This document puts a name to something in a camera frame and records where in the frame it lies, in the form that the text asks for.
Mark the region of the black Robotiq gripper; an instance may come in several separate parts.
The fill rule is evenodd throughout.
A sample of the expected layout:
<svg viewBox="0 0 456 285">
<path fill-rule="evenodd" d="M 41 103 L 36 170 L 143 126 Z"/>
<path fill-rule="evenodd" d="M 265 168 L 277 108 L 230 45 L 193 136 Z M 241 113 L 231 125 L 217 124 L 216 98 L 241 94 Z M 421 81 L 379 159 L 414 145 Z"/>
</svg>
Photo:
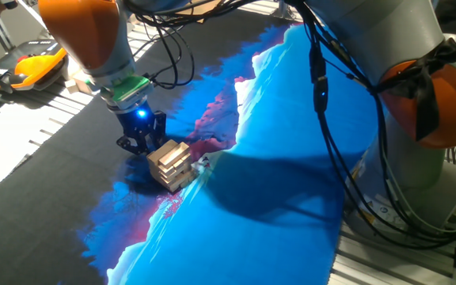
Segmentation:
<svg viewBox="0 0 456 285">
<path fill-rule="evenodd" d="M 148 105 L 143 105 L 128 112 L 118 112 L 116 117 L 124 133 L 116 144 L 122 149 L 135 155 L 149 154 L 146 143 L 149 134 L 156 150 L 165 144 L 167 115 L 164 112 L 152 111 Z"/>
</svg>

